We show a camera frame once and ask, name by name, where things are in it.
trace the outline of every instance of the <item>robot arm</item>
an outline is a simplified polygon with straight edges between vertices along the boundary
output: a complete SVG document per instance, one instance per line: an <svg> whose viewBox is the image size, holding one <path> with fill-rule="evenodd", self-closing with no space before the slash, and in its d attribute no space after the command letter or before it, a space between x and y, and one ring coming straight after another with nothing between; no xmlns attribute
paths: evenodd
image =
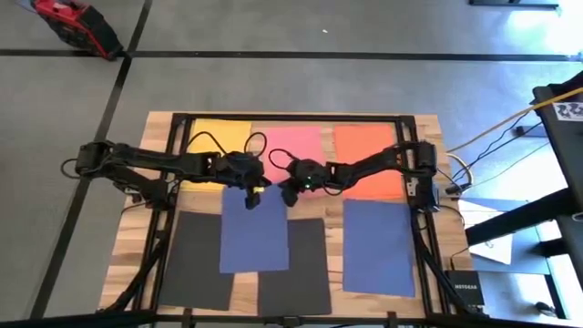
<svg viewBox="0 0 583 328"><path fill-rule="evenodd" d="M401 161L402 154L407 150L414 153L413 169L405 167ZM417 189L425 196L433 198L426 199L424 207L434 206L430 203L435 203L431 182L436 173L435 146L428 142L395 144L353 164L326 162L323 166L312 159L297 159L292 154L288 153L288 155L292 158L286 168L290 177L279 184L282 189L281 195L288 206L293 206L298 199L298 194L306 190L347 190L358 180L387 169L398 170L407 177L417 178L417 186L422 190Z"/></svg>
<svg viewBox="0 0 583 328"><path fill-rule="evenodd" d="M248 209L260 202L254 189L271 185L263 177L263 164L251 154L233 151L225 155L219 152L170 155L110 141L81 146L75 171L80 177L110 179L120 190L135 190L154 209L166 210L173 204L169 200L168 182L148 179L129 167L173 173L177 181L215 182L245 189Z"/></svg>

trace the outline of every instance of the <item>black metal frame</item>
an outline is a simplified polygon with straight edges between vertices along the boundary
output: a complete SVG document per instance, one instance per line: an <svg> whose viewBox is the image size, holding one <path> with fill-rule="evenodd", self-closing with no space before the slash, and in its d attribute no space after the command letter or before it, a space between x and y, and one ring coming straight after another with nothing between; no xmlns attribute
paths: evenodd
<svg viewBox="0 0 583 328"><path fill-rule="evenodd" d="M198 113L174 114L171 120L166 152L172 153L178 139L179 129L182 127L182 136L179 143L179 152L186 152L188 139L192 123L197 118L221 118L229 120L277 120L277 121L334 121L334 122L384 122L393 123L397 136L397 142L406 140L417 141L417 131L413 116L357 116L357 115L279 115L279 114L216 114ZM409 138L405 136L405 129L409 131ZM408 164L406 154L402 154L404 164ZM162 172L160 177L168 178L168 174ZM405 179L407 186L410 179ZM171 191L174 197L178 197L178 189ZM408 194L409 204L413 204L415 195ZM521 323L490 319L482 315L451 314L447 296L447 283L444 283L441 256L435 233L435 223L432 213L424 214L429 241L429 249L424 245L419 228L419 212L412 206L411 232L414 235L414 249L417 260L417 270L419 274L421 295L424 306L425 318L418 319L398 319L395 313L387 313L385 318L347 318L347 317L270 317L262 318L258 316L213 316L213 315L192 315L191 311L180 314L157 314L159 292L161 289L164 269L169 252L169 236L172 231L176 208L168 210L166 222L162 230L158 229L162 212L152 211L150 224L148 227L147 239L144 247L141 267L135 278L127 289L121 293L118 300L107 309L99 310L92 314L63 316L54 318L32 318L26 321L0 323L0 327L122 327L136 326L138 324L156 322L183 323L185 327L194 327L196 323L277 323L284 327L296 327L302 324L382 324L385 327L396 327L397 325L415 326L440 326L440 327L558 327L539 323ZM154 286L148 306L144 305L144 287L148 281L151 269L157 265L154 275ZM433 309L431 303L431 290L429 288L426 266L429 266L438 282L438 297L441 305L440 313ZM133 300L131 310L126 311L129 302ZM41 301L36 303L41 308L46 305Z"/></svg>
<svg viewBox="0 0 583 328"><path fill-rule="evenodd" d="M470 0L470 5L515 6L526 8L557 9L558 0Z"/></svg>

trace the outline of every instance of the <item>orange paper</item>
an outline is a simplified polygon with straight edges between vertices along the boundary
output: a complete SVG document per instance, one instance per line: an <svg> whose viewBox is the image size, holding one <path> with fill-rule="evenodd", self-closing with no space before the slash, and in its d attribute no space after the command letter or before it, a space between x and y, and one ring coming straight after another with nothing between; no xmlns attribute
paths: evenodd
<svg viewBox="0 0 583 328"><path fill-rule="evenodd" d="M394 144L389 124L340 125L334 127L336 159L352 164ZM404 197L401 173L387 170L361 179L343 196L351 200L395 200Z"/></svg>

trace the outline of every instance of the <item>white sticker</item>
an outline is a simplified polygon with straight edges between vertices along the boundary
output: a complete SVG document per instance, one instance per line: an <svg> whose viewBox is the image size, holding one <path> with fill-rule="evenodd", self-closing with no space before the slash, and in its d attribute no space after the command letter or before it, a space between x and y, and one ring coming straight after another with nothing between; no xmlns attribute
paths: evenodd
<svg viewBox="0 0 583 328"><path fill-rule="evenodd" d="M558 120L583 122L583 103L553 104Z"/></svg>

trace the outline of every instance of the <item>yellow paper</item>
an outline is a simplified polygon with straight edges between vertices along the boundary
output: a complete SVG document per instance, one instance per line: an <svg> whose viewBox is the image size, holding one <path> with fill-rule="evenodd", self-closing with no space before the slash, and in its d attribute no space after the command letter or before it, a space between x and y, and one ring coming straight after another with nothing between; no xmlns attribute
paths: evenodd
<svg viewBox="0 0 583 328"><path fill-rule="evenodd" d="M197 118L194 121L194 129L191 130L190 137L192 138L201 131L209 132L225 151L243 152L245 141L251 134L251 122ZM204 151L220 152L214 141L207 135L198 136L192 141L188 149L188 152ZM180 188L187 191L221 191L224 187L218 183L191 183L184 181Z"/></svg>

